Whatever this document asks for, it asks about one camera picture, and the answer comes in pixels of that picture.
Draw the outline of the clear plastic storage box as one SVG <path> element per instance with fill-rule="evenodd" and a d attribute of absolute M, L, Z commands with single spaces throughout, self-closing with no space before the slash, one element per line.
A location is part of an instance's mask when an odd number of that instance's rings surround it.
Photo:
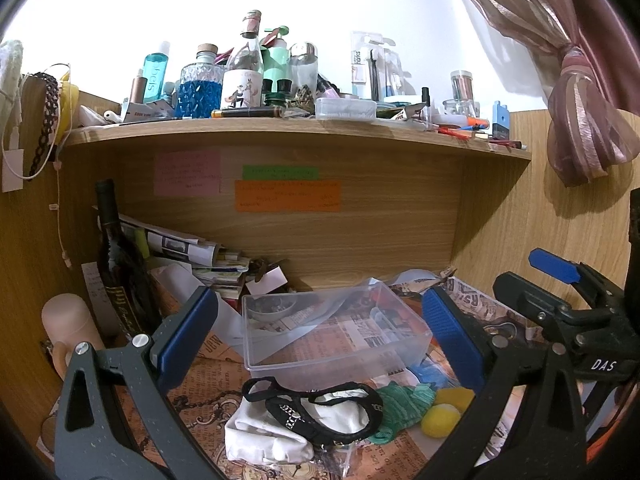
<path fill-rule="evenodd" d="M 432 332 L 386 284 L 288 292 L 295 306 L 276 322 L 252 320 L 242 301 L 243 360 L 250 376 L 294 390 L 366 382 L 420 363 Z"/>

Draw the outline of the mint green pump bottle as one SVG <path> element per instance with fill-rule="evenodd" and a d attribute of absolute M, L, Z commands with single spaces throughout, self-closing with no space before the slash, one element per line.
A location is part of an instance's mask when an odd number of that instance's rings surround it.
<path fill-rule="evenodd" d="M 267 29 L 267 35 L 260 42 L 262 52 L 262 99 L 267 101 L 267 94 L 278 90 L 278 81 L 288 79 L 288 58 L 290 51 L 285 36 L 290 30 L 281 25 Z"/>

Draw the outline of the blue stamp block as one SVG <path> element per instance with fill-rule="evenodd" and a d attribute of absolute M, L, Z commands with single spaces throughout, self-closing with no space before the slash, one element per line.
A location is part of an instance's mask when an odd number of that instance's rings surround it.
<path fill-rule="evenodd" d="M 500 101 L 492 107 L 491 136 L 497 140 L 510 139 L 510 112 Z"/>

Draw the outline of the stack of papers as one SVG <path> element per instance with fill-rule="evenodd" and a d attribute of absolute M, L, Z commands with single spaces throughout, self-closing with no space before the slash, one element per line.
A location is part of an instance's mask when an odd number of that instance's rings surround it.
<path fill-rule="evenodd" d="M 215 289 L 234 304 L 241 297 L 250 258 L 242 252 L 186 233 L 153 226 L 119 215 L 122 232 L 132 238 L 145 259 L 155 258 L 157 266 L 181 264 L 204 285 Z"/>

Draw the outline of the pink striped curtain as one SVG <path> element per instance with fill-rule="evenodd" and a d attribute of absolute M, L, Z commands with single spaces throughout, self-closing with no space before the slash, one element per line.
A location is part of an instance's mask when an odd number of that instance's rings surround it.
<path fill-rule="evenodd" d="M 486 22 L 529 50 L 551 117 L 549 164 L 566 186 L 632 162 L 639 137 L 639 40 L 610 0 L 471 0 Z"/>

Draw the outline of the white cloth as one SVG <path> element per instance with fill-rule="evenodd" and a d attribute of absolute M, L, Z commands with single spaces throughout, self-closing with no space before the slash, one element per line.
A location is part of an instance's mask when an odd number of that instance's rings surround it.
<path fill-rule="evenodd" d="M 301 464 L 314 458 L 318 448 L 303 437 L 277 424 L 262 402 L 243 398 L 239 408 L 224 426 L 224 447 L 228 460 L 256 466 Z"/>

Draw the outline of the green knitted cloth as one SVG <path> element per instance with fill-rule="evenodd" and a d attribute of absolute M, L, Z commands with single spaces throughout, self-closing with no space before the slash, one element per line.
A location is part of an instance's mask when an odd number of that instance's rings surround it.
<path fill-rule="evenodd" d="M 383 401 L 383 418 L 368 441 L 378 445 L 392 442 L 402 430 L 420 422 L 436 398 L 436 390 L 425 384 L 411 387 L 390 382 L 376 392 Z"/>

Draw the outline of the wooden shelf board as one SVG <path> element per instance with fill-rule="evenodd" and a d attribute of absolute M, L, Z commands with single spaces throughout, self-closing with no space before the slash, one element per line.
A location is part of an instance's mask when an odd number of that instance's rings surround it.
<path fill-rule="evenodd" d="M 331 122 L 311 118 L 217 118 L 142 122 L 80 128 L 67 146 L 101 142 L 146 142 L 156 146 L 179 143 L 201 145 L 265 145 L 284 148 L 364 146 L 395 150 L 443 152 L 451 155 L 506 157 L 530 162 L 532 154 L 485 140 L 459 139 L 420 129 L 416 124 L 378 119 L 374 122 Z"/>

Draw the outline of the small grey bowl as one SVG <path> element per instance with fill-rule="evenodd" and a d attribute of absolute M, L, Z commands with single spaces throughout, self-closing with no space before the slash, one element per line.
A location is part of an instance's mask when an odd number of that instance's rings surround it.
<path fill-rule="evenodd" d="M 288 295 L 249 296 L 246 298 L 247 316 L 252 320 L 271 323 L 280 320 L 295 306 L 295 299 Z"/>

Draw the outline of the pink sticky note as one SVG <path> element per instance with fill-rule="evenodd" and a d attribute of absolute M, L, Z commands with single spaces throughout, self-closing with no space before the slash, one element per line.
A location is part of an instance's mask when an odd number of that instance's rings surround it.
<path fill-rule="evenodd" d="M 156 154 L 153 168 L 157 197 L 210 197 L 220 193 L 221 159 L 217 150 Z"/>

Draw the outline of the clear bottle with label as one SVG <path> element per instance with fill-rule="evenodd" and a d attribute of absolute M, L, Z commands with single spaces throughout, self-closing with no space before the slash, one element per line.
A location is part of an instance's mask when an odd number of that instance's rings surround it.
<path fill-rule="evenodd" d="M 258 32 L 262 12 L 248 11 L 243 20 L 240 39 L 227 61 L 222 82 L 222 110 L 258 107 L 262 102 L 262 50 Z"/>

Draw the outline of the beige cylindrical container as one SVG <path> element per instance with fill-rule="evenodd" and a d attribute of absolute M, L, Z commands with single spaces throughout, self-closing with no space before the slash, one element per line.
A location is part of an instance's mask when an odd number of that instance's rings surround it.
<path fill-rule="evenodd" d="M 96 350 L 104 349 L 85 300 L 75 294 L 66 292 L 49 299 L 41 310 L 41 322 L 53 346 L 53 366 L 62 379 L 78 344 L 88 342 Z"/>

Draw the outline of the clear small plastic case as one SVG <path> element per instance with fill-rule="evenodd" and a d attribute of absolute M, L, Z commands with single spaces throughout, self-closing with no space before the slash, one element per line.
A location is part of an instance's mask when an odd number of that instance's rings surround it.
<path fill-rule="evenodd" d="M 360 99 L 319 98 L 314 103 L 314 116 L 320 120 L 370 122 L 376 118 L 376 103 Z"/>

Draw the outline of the orange sticky note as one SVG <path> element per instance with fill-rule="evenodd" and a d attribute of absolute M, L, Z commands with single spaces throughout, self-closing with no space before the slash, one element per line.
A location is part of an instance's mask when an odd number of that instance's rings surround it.
<path fill-rule="evenodd" d="M 337 212 L 342 184 L 337 180 L 237 180 L 239 212 Z"/>

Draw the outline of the teal spray bottle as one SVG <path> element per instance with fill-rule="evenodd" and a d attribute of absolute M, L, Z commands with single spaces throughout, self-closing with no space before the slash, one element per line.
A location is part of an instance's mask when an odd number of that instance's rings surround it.
<path fill-rule="evenodd" d="M 143 61 L 142 76 L 146 79 L 143 102 L 157 101 L 164 88 L 168 65 L 169 44 L 164 41 L 158 49 L 149 53 Z"/>

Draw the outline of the green sticky note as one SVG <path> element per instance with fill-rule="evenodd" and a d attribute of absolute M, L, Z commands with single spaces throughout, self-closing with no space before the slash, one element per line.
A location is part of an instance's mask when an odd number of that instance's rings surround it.
<path fill-rule="evenodd" d="M 244 165 L 243 180 L 252 181 L 314 181 L 320 170 L 313 166 Z"/>

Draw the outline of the yellow soft ball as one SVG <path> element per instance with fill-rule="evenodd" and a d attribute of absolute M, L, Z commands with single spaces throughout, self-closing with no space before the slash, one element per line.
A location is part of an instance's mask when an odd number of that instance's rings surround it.
<path fill-rule="evenodd" d="M 421 431 L 427 437 L 445 439 L 461 417 L 461 412 L 451 404 L 434 404 L 421 420 Z"/>
<path fill-rule="evenodd" d="M 435 405 L 447 404 L 464 413 L 475 398 L 473 390 L 463 387 L 440 388 L 436 391 Z"/>

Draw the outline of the white folded card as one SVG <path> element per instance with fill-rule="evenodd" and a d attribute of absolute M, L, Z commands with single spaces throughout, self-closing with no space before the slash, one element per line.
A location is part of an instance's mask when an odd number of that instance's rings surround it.
<path fill-rule="evenodd" d="M 257 296 L 270 294 L 286 284 L 288 279 L 280 266 L 267 271 L 261 278 L 251 278 L 245 283 L 248 292 Z"/>

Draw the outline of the blue crystal glass bottle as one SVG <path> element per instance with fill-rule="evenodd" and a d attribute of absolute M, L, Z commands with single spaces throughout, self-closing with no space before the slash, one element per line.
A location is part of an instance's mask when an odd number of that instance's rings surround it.
<path fill-rule="evenodd" d="M 218 47 L 200 44 L 196 59 L 183 67 L 177 88 L 175 116 L 209 118 L 221 104 L 224 68 L 216 64 Z"/>

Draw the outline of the dark wine bottle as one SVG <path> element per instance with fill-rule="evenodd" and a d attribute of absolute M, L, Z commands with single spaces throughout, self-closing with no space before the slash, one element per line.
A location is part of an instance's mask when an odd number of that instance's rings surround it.
<path fill-rule="evenodd" d="M 122 230 L 112 179 L 96 182 L 96 202 L 101 228 L 96 264 L 107 298 L 129 338 L 151 336 L 162 316 L 142 253 Z"/>

